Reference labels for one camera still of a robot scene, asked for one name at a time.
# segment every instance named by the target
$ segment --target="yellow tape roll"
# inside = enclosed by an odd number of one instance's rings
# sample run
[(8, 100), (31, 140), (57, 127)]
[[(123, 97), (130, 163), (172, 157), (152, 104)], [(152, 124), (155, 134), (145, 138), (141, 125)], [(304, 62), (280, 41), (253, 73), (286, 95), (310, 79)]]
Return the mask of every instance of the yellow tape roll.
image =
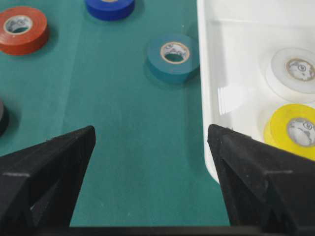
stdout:
[(298, 104), (279, 108), (265, 127), (264, 140), (315, 161), (315, 109)]

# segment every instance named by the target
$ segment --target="blue tape roll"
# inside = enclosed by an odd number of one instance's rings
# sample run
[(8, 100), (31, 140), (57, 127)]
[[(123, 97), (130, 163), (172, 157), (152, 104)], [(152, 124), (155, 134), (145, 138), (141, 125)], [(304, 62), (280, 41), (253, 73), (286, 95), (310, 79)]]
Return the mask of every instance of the blue tape roll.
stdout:
[(116, 21), (130, 15), (134, 0), (85, 0), (88, 12), (104, 21)]
[[(178, 55), (179, 61), (168, 56)], [(199, 72), (199, 48), (196, 40), (182, 34), (167, 34), (150, 42), (148, 64), (152, 73), (169, 83), (183, 83)]]

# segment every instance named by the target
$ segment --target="tape roll core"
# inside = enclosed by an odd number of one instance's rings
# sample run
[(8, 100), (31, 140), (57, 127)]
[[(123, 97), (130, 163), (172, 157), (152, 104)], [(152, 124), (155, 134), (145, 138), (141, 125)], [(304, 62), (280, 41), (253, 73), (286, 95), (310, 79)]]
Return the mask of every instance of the tape roll core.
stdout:
[[(165, 43), (162, 47), (161, 47), (161, 57), (168, 63), (171, 64), (182, 64), (185, 61), (188, 60), (188, 58), (190, 57), (190, 52), (189, 52), (189, 48), (180, 43), (180, 42), (168, 42)], [(173, 54), (173, 55), (179, 55), (182, 59), (180, 61), (173, 61), (173, 60), (169, 60), (168, 58), (166, 58), (167, 55), (169, 54)]]
[(12, 16), (3, 24), (5, 32), (12, 35), (27, 33), (33, 27), (33, 21), (28, 16)]

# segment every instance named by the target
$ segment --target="white tape roll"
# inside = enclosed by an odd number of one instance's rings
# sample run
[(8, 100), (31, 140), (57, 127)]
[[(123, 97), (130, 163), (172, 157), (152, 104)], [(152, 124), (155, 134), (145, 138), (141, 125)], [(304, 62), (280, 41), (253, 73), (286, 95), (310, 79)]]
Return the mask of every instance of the white tape roll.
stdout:
[(266, 80), (280, 97), (294, 103), (315, 101), (315, 54), (299, 48), (278, 51), (269, 63)]

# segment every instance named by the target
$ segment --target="label on tape core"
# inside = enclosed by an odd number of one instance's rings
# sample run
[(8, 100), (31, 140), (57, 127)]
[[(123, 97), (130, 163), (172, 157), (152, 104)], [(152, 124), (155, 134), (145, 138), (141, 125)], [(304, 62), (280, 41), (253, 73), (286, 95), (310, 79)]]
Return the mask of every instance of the label on tape core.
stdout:
[[(182, 64), (185, 61), (187, 61), (188, 58), (190, 57), (190, 52), (189, 52), (188, 47), (186, 47), (184, 44), (182, 44), (180, 42), (165, 43), (161, 47), (160, 54), (161, 54), (161, 57), (163, 58), (163, 60), (165, 60), (171, 64)], [(169, 60), (168, 58), (166, 58), (166, 56), (169, 54), (179, 55), (181, 57), (181, 60), (180, 61)]]
[(311, 63), (306, 60), (294, 58), (287, 62), (286, 70), (297, 80), (310, 81), (315, 78), (315, 69)]
[(289, 137), (303, 147), (315, 146), (315, 125), (305, 118), (293, 118), (287, 125)]
[(28, 16), (12, 16), (3, 25), (4, 30), (13, 35), (24, 34), (33, 26), (33, 21)]

